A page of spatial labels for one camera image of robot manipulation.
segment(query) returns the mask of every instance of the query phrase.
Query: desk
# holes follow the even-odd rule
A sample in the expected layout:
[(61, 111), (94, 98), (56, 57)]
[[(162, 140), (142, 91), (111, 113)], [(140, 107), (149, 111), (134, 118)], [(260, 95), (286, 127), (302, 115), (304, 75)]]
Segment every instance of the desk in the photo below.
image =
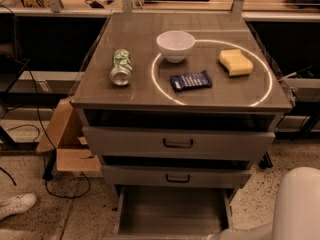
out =
[[(156, 37), (167, 30), (184, 30), (197, 40), (192, 53), (179, 64), (167, 62), (156, 48)], [(112, 56), (119, 48), (132, 55), (134, 74), (127, 87), (117, 87), (109, 80)], [(242, 49), (252, 60), (250, 76), (228, 77), (217, 58), (222, 49), (229, 48)], [(173, 91), (170, 75), (203, 69), (212, 77), (212, 88)], [(164, 187), (164, 191), (167, 187), (192, 192), (223, 189), (228, 202), (246, 184), (249, 169), (272, 143), (274, 127), (283, 113), (291, 110), (244, 20), (206, 13), (115, 13), (72, 105), (79, 111), (83, 132), (90, 150), (99, 157), (106, 183)], [(163, 232), (163, 221), (150, 225), (144, 215), (138, 215), (139, 221), (146, 223), (132, 230), (126, 221), (117, 232), (151, 233), (152, 228), (159, 232), (159, 225)], [(197, 217), (192, 212), (188, 215)], [(135, 216), (126, 211), (122, 218)], [(173, 217), (167, 217), (168, 234), (177, 233), (173, 222), (177, 218)], [(219, 231), (222, 224), (217, 228), (207, 225), (202, 233)]]

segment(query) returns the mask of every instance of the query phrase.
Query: white sneaker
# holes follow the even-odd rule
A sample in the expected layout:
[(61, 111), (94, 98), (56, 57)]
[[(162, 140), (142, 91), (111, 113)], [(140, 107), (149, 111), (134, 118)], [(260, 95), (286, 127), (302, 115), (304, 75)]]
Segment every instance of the white sneaker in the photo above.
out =
[(37, 196), (34, 193), (15, 196), (0, 201), (0, 220), (15, 214), (21, 214), (28, 211), (37, 202)]

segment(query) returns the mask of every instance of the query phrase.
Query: drawer handle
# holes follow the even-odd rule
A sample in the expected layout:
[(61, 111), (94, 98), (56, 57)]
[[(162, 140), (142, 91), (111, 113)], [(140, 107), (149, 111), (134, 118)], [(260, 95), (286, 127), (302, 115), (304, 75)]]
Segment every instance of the drawer handle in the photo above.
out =
[(192, 148), (193, 147), (193, 139), (189, 141), (189, 143), (170, 143), (166, 140), (166, 138), (163, 139), (163, 145), (167, 148)]
[(184, 177), (177, 177), (177, 176), (172, 176), (172, 178), (176, 178), (176, 179), (170, 179), (170, 176), (166, 174), (166, 180), (170, 183), (188, 183), (191, 177), (190, 175), (187, 175), (186, 179), (182, 179)]

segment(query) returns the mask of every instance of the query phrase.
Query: closed drawer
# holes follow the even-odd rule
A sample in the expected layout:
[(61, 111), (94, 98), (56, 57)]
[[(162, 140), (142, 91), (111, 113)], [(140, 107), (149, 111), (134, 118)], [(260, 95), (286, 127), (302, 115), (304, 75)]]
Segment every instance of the closed drawer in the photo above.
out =
[(232, 219), (223, 189), (124, 186), (121, 190), (115, 227), (121, 239), (205, 239), (228, 227)]
[(242, 188), (249, 170), (210, 170), (144, 166), (102, 166), (105, 181), (115, 185), (173, 186), (195, 188)]
[(222, 132), (140, 128), (84, 127), (98, 155), (260, 160), (274, 139), (272, 132)]

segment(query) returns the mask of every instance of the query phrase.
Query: floor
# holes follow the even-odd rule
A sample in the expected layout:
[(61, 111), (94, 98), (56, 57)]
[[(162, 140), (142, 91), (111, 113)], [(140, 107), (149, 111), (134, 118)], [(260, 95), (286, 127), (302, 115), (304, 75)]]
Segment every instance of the floor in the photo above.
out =
[[(21, 124), (8, 113), (0, 124), (12, 128)], [(37, 125), (37, 121), (28, 123)], [(23, 127), (11, 135), (17, 141), (33, 141), (34, 127)], [(274, 200), (281, 178), (291, 169), (307, 166), (320, 169), (320, 141), (275, 140), (268, 153), (273, 167), (252, 167), (252, 177), (233, 199), (233, 223), (238, 229), (250, 229), (272, 221)], [(0, 166), (16, 181), (0, 172), (0, 198), (34, 192), (38, 201), (28, 212), (8, 217), (0, 222), (0, 239), (107, 239), (113, 235), (118, 198), (112, 186), (102, 178), (55, 176), (44, 181), (44, 158), (35, 152), (6, 152), (2, 150)]]

